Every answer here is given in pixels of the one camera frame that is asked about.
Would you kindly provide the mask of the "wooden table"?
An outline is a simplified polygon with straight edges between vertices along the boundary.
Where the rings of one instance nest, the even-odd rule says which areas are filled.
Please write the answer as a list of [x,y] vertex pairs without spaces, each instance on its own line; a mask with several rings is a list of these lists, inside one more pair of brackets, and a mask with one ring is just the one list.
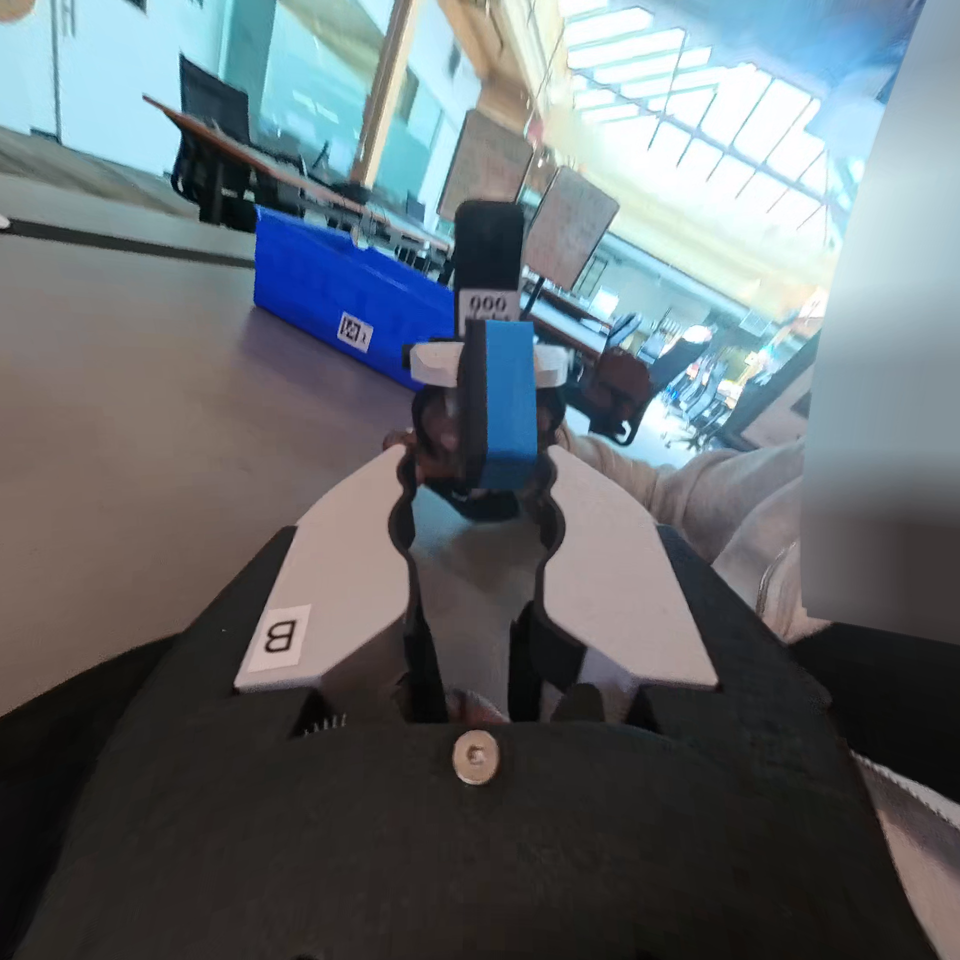
[[245,146],[218,128],[208,126],[192,115],[169,107],[147,94],[142,95],[142,100],[147,105],[159,110],[183,135],[197,139],[205,150],[212,151],[215,155],[230,162],[243,164],[273,178],[280,184],[290,186],[322,208],[348,213],[358,218],[361,224],[378,224],[388,229],[392,234],[398,234],[408,240],[429,247],[444,256],[449,256],[453,251],[453,244],[442,236],[410,226],[399,216],[372,210],[370,207],[345,198],[307,177],[294,174],[292,170],[282,167],[278,162],[270,159],[266,153]]
[[553,290],[542,288],[533,301],[534,292],[530,285],[522,289],[520,306],[525,309],[532,304],[530,321],[536,337],[580,354],[590,363],[596,361],[606,348],[610,326]]

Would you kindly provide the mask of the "brown office chair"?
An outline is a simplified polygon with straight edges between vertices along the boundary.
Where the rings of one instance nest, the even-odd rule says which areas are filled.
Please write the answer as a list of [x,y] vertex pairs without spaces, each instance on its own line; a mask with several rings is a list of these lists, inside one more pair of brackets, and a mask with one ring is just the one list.
[[591,369],[582,396],[589,431],[628,448],[654,396],[650,367],[624,347],[606,349]]

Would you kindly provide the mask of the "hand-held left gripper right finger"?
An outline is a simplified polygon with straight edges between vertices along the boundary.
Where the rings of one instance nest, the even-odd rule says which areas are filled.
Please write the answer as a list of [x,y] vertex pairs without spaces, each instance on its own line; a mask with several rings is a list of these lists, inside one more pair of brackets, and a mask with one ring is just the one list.
[[624,724],[647,690],[721,684],[657,523],[612,479],[552,446],[537,466],[544,549],[510,635],[509,716],[538,722],[587,686]]

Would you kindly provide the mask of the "handwritten whiteboard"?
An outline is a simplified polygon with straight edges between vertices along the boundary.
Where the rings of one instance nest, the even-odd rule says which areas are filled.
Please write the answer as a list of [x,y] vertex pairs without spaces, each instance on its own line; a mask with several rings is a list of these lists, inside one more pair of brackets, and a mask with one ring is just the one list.
[[618,200],[570,167],[560,167],[535,211],[523,264],[539,279],[572,291],[618,215]]
[[522,134],[479,109],[467,111],[440,192],[438,218],[453,221],[470,200],[516,202],[533,159],[534,147]]

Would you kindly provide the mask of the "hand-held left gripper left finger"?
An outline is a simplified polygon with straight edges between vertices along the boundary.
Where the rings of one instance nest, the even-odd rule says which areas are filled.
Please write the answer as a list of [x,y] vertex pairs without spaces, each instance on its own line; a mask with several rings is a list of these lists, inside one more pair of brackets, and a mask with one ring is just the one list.
[[304,692],[322,722],[449,720],[411,555],[411,453],[389,447],[296,523],[236,693]]

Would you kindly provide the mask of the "black office chair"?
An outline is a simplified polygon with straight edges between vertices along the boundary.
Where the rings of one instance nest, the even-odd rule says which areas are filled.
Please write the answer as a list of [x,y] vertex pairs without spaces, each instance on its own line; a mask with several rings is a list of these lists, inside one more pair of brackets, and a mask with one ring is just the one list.
[[182,133],[170,175],[174,192],[198,207],[199,222],[254,234],[258,214],[247,198],[254,188],[254,169]]
[[187,58],[178,57],[181,111],[250,147],[248,94],[210,74]]

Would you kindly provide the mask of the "blue and black tool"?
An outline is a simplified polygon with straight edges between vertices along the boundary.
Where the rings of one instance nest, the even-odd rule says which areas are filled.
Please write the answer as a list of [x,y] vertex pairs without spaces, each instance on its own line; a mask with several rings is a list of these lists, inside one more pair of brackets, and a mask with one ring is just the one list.
[[535,342],[530,322],[472,319],[459,361],[462,480],[471,490],[518,492],[539,458]]

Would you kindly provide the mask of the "person's right hand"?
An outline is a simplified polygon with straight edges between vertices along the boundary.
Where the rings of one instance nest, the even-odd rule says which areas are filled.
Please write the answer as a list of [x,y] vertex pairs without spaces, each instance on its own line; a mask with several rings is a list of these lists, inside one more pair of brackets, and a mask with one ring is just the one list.
[[[412,404],[412,427],[394,429],[383,450],[402,446],[412,453],[416,481],[434,488],[447,485],[468,490],[459,454],[459,414],[456,390],[424,386]],[[536,393],[537,451],[544,454],[557,440],[567,405],[561,388]]]

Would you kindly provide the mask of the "person's right forearm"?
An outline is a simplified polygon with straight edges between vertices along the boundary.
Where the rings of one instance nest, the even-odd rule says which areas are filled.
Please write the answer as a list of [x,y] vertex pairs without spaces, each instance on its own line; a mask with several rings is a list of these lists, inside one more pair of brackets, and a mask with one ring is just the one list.
[[680,467],[652,466],[567,426],[558,428],[556,439],[706,561],[762,571],[799,541],[804,438],[745,452],[705,452]]

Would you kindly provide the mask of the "blue storage bin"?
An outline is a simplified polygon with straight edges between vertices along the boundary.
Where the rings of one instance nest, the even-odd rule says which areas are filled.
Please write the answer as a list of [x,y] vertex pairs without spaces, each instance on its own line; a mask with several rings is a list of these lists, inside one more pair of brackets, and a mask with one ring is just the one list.
[[450,289],[342,231],[256,209],[253,304],[414,389],[404,350],[454,335]]

